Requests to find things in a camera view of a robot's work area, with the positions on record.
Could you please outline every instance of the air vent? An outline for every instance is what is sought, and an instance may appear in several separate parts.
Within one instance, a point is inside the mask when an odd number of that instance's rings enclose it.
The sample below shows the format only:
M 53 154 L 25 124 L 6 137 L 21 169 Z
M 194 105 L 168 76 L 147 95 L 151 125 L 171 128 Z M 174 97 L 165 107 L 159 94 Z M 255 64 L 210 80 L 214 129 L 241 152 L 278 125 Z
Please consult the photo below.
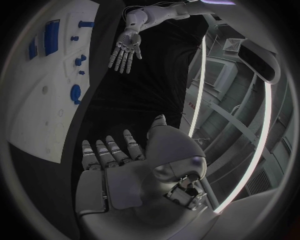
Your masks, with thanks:
M 227 38 L 223 50 L 238 53 L 244 39 Z
M 246 188 L 250 195 L 259 194 L 271 188 L 267 174 L 262 170 L 256 177 L 247 182 Z

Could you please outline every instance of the curved light strip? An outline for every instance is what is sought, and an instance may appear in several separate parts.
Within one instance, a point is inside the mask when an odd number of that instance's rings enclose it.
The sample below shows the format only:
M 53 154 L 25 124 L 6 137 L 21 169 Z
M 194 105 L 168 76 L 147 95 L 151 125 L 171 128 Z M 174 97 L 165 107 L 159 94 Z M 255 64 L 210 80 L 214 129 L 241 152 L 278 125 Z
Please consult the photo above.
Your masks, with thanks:
M 189 133 L 188 133 L 189 137 L 193 136 L 195 126 L 196 126 L 196 122 L 197 122 L 197 118 L 198 118 L 200 103 L 201 103 L 201 99 L 202 99 L 203 85 L 204 85 L 205 65 L 206 65 L 206 42 L 205 42 L 205 35 L 204 35 L 204 37 L 202 39 L 202 63 L 201 63 L 201 74 L 200 74 L 198 97 L 197 97 L 195 112 L 194 112 L 194 115 L 192 117 L 190 129 L 189 129 Z
M 201 0 L 201 2 L 205 3 L 205 4 L 222 4 L 222 5 L 236 5 L 234 2 L 232 1 L 222 1 L 222 0 Z
M 272 92 L 271 92 L 271 85 L 268 83 L 264 83 L 264 89 L 265 89 L 265 107 L 264 107 L 264 120 L 262 124 L 262 130 L 260 139 L 256 148 L 256 151 L 254 153 L 253 159 L 246 170 L 244 176 L 241 178 L 240 182 L 237 184 L 235 189 L 232 191 L 232 193 L 225 199 L 224 202 L 216 209 L 214 210 L 215 213 L 220 213 L 228 204 L 232 202 L 233 199 L 239 194 L 239 192 L 242 190 L 242 188 L 246 185 L 249 178 L 251 177 L 255 167 L 257 166 L 260 157 L 263 153 L 266 140 L 268 137 L 269 127 L 270 127 L 270 121 L 271 121 L 271 108 L 272 108 Z

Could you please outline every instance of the blue shape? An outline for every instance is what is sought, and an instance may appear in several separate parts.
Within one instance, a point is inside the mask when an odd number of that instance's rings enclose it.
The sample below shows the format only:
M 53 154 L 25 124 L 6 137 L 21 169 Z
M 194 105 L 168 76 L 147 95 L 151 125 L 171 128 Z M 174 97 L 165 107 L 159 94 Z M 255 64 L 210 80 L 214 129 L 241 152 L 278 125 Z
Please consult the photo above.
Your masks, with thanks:
M 71 36 L 71 41 L 78 41 L 79 40 L 79 36 Z
M 93 28 L 95 23 L 93 21 L 80 21 L 78 23 L 79 28 Z
M 38 50 L 37 50 L 37 46 L 36 46 L 36 37 L 34 37 L 32 39 L 32 41 L 29 43 L 28 53 L 29 53 L 30 60 L 38 55 Z
M 44 47 L 46 56 L 59 50 L 60 20 L 49 21 L 45 26 Z
M 81 55 L 81 61 L 85 61 L 85 60 L 87 60 L 87 57 L 84 55 Z
M 77 84 L 73 85 L 72 88 L 71 88 L 71 94 L 70 94 L 70 96 L 71 96 L 72 101 L 74 101 L 75 105 L 78 105 L 78 104 L 81 103 L 81 101 L 78 100 L 79 97 L 80 97 L 80 95 L 81 95 L 80 86 L 77 85 Z
M 81 62 L 82 62 L 81 58 L 76 58 L 75 59 L 75 65 L 76 66 L 81 66 Z

